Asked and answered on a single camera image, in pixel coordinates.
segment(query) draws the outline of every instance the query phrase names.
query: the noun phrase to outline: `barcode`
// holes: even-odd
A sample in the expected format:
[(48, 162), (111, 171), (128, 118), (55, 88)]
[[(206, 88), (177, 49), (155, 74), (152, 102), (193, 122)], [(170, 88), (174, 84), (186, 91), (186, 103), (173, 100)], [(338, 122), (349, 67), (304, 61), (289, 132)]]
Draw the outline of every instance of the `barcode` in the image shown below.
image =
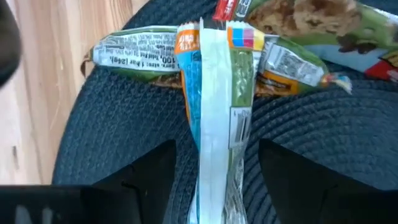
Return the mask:
[(250, 116), (248, 114), (237, 114), (238, 122), (236, 123), (235, 143), (243, 142), (249, 136)]
[(303, 60), (285, 50), (283, 51), (283, 55), (280, 57), (280, 61), (277, 64), (275, 71), (282, 75), (287, 75), (289, 77), (299, 80), (303, 78), (301, 76), (303, 75), (303, 73), (299, 73), (299, 69), (305, 63), (307, 62), (304, 62)]

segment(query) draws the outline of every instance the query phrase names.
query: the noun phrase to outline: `wooden floor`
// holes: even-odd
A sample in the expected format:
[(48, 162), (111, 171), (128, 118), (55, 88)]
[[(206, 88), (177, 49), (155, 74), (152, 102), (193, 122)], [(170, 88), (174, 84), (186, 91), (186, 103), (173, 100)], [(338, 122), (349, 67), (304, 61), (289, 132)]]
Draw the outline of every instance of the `wooden floor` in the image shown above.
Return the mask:
[(0, 184), (49, 184), (83, 55), (147, 0), (7, 0), (24, 53), (0, 89)]

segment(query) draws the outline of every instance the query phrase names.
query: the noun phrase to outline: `light wood surface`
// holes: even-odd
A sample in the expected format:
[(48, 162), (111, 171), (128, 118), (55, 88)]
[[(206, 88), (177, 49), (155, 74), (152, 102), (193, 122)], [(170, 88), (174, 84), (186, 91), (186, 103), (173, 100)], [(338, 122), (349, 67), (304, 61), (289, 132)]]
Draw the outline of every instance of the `light wood surface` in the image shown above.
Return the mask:
[(7, 0), (21, 65), (0, 89), (0, 184), (49, 184), (88, 49), (147, 0)]

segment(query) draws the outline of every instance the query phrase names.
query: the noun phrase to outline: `dark blue woven texture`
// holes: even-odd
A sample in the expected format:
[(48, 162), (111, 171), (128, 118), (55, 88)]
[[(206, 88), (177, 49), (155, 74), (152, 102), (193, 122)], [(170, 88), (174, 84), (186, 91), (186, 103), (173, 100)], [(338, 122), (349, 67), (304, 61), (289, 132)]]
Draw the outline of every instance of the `dark blue woven texture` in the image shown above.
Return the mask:
[[(390, 1), (362, 1), (398, 14)], [(126, 25), (177, 25), (211, 16), (215, 0), (151, 0)], [(308, 95), (254, 102), (245, 158), (244, 204), (250, 223), (278, 223), (260, 175), (257, 142), (271, 138), (338, 172), (380, 189), (398, 189), (398, 86), (353, 79), (352, 95), (329, 88)], [(82, 88), (63, 136), (53, 182), (90, 184), (166, 139), (176, 139), (175, 183), (165, 223), (184, 223), (197, 176), (198, 154), (180, 90), (135, 82), (96, 68)]]

